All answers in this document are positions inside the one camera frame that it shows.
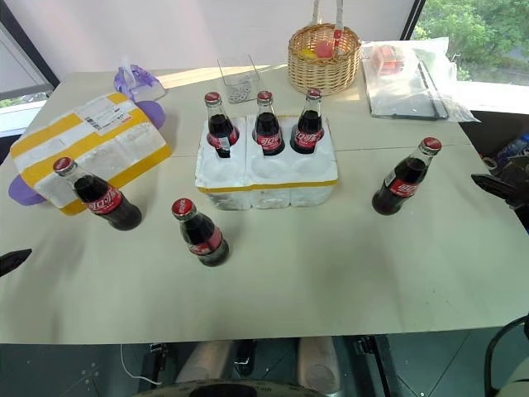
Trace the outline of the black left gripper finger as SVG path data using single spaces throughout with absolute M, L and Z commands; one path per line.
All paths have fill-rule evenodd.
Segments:
M 15 270 L 31 255 L 32 249 L 11 251 L 0 257 L 0 276 L 3 277 Z

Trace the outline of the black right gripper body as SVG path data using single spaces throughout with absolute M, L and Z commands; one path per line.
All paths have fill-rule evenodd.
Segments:
M 528 186 L 517 190 L 511 198 L 511 207 L 522 223 L 529 223 Z

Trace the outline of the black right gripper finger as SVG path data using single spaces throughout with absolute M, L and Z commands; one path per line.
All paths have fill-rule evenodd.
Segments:
M 471 179 L 484 191 L 493 195 L 514 195 L 516 188 L 492 175 L 472 174 Z
M 519 197 L 516 190 L 492 189 L 490 193 L 502 199 L 509 207 L 519 206 Z

